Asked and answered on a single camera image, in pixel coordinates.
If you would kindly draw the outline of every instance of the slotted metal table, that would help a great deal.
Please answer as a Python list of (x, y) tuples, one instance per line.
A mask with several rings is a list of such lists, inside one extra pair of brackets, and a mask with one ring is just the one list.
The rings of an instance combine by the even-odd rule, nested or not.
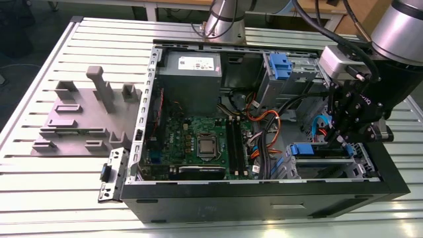
[[(318, 33), (248, 28), (259, 46), (323, 48)], [(52, 109), (59, 80), (94, 88), (90, 65), (104, 68), (112, 88), (146, 87), (154, 39), (200, 41), (188, 24), (84, 18), (71, 22), (0, 134), (0, 234), (80, 237), (419, 237), (423, 234), (423, 113), (411, 97), (389, 120), (386, 148), (411, 193), (333, 219), (143, 224), (124, 204), (98, 204), (106, 158), (31, 156)]]

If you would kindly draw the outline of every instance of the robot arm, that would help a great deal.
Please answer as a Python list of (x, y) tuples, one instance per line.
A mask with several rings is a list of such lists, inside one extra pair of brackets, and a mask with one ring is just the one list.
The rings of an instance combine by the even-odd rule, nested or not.
[(215, 0), (200, 35), (207, 41), (243, 44), (246, 41), (244, 15), (247, 11), (278, 13), (291, 8), (291, 0)]
[(333, 78), (333, 123), (326, 136), (330, 145), (394, 140), (385, 120), (423, 80), (422, 33), (423, 2), (394, 0), (373, 33), (373, 42), (361, 46), (379, 71), (375, 81), (353, 51), (341, 45), (326, 47), (320, 65)]

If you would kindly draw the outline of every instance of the power cable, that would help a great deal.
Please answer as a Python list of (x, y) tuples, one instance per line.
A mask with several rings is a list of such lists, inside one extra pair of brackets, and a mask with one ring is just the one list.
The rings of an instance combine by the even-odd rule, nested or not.
[(299, 15), (302, 16), (302, 18), (307, 22), (307, 24), (310, 26), (312, 26), (322, 33), (322, 35), (329, 37), (339, 45), (347, 47), (357, 54), (357, 56), (361, 58), (361, 60), (363, 61), (363, 63), (366, 64), (366, 66), (371, 72), (370, 81), (371, 82), (379, 81), (379, 70), (378, 70), (377, 64), (371, 60), (371, 58), (369, 57), (366, 52), (354, 43), (351, 43), (346, 38), (343, 38), (337, 33), (334, 33), (333, 31), (330, 31), (329, 29), (326, 29), (323, 26), (320, 26), (318, 24), (318, 22), (308, 16), (304, 9), (299, 5), (298, 0), (292, 0), (292, 4), (294, 4), (294, 7), (295, 7)]

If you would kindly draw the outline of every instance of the floor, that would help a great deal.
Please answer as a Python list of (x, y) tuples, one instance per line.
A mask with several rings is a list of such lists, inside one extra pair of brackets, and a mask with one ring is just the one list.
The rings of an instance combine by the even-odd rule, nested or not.
[[(52, 12), (46, 1), (34, 1), (31, 11), (36, 23), (26, 28), (27, 35), (34, 45), (34, 52), (20, 59), (12, 59), (0, 53), (0, 75), (8, 83), (0, 87), (0, 130), (14, 112), (16, 105), (27, 91), (27, 88), (38, 74), (39, 68), (54, 48), (58, 39), (75, 15), (100, 18), (138, 19), (146, 18), (142, 8), (132, 9), (130, 6), (94, 5), (78, 3), (59, 3), (59, 11)], [(159, 10), (159, 21), (200, 23), (207, 19), (204, 11)], [(246, 25), (248, 27), (270, 28), (270, 17), (248, 15)], [(413, 96), (423, 106), (423, 85), (413, 93)]]

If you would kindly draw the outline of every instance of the blue drive bracket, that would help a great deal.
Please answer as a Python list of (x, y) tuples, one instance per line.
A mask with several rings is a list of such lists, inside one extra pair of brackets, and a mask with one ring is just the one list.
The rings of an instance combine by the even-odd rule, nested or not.
[(314, 155), (314, 149), (311, 144), (295, 144), (291, 145), (292, 155)]
[(292, 63), (286, 54), (271, 54), (271, 67), (275, 71), (276, 80), (287, 80), (292, 73)]

